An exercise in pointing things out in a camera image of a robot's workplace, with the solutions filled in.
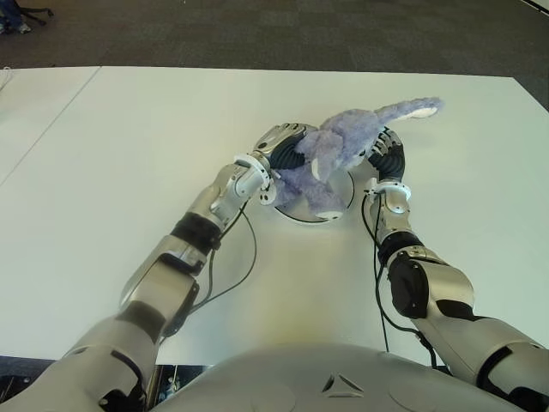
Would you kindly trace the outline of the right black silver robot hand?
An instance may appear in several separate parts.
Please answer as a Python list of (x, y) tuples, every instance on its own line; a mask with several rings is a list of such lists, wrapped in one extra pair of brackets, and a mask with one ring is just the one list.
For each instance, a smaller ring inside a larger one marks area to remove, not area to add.
[(404, 146), (389, 127), (377, 135), (374, 145), (366, 152), (366, 158), (377, 171), (380, 180), (402, 181), (406, 167)]

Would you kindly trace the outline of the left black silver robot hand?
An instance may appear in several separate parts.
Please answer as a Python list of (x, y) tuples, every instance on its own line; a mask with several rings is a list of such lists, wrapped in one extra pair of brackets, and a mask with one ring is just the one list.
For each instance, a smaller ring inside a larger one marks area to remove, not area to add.
[(297, 150), (298, 144), (314, 126), (301, 123), (284, 123), (273, 126), (255, 144), (253, 150), (260, 153), (274, 170), (292, 170), (305, 164), (305, 156)]

